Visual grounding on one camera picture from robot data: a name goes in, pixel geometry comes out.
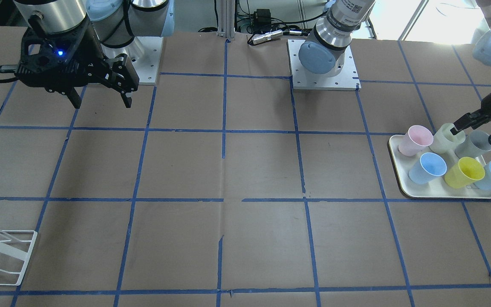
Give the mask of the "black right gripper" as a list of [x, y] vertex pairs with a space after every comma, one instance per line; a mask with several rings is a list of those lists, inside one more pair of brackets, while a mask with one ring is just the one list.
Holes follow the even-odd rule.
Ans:
[[138, 90], [139, 76], [128, 55], [105, 59], [89, 17], [61, 33], [48, 33], [40, 17], [30, 17], [33, 25], [22, 37], [21, 55], [15, 70], [27, 86], [43, 87], [66, 96], [80, 109], [81, 95], [75, 87], [87, 85], [90, 78], [120, 93], [126, 108]]

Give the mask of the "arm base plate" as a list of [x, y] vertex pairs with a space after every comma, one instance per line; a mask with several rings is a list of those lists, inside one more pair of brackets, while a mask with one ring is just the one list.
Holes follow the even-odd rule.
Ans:
[[332, 61], [334, 67], [326, 74], [310, 72], [299, 59], [300, 47], [304, 40], [289, 39], [289, 64], [295, 90], [341, 90], [355, 91], [361, 88], [351, 47]]
[[139, 76], [139, 84], [156, 85], [163, 43], [163, 37], [135, 37], [128, 46], [117, 49], [102, 46], [102, 49], [108, 58], [127, 54]]

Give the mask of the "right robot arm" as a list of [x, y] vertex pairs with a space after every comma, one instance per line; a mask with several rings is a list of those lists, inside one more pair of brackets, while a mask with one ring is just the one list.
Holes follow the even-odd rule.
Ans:
[[78, 109], [77, 87], [101, 84], [118, 92], [125, 107], [140, 76], [144, 56], [139, 37], [175, 31], [172, 0], [16, 0], [29, 24], [13, 71], [29, 87], [66, 96]]

